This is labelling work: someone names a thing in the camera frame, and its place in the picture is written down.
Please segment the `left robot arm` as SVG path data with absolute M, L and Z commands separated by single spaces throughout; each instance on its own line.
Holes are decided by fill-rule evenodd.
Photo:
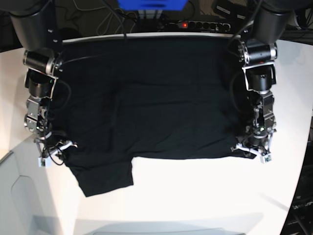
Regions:
M 271 161 L 270 146 L 276 132 L 271 92 L 271 87 L 276 84 L 276 42 L 289 15 L 289 10 L 280 9 L 268 0 L 258 0 L 253 13 L 237 33 L 240 36 L 238 53 L 243 63 L 249 118 L 244 133 L 237 137 L 238 142 L 231 150 L 260 157 L 263 163 Z

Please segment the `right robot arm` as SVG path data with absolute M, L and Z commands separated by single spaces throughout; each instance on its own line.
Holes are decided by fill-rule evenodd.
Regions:
M 56 23 L 52 0 L 28 0 L 22 10 L 9 10 L 16 35 L 24 47 L 23 64 L 27 66 L 24 85 L 26 101 L 25 128 L 34 134 L 39 150 L 38 165 L 48 167 L 54 157 L 64 161 L 64 151 L 76 143 L 66 139 L 64 131 L 53 130 L 49 109 L 57 84 L 57 71 L 63 65 L 63 42 Z

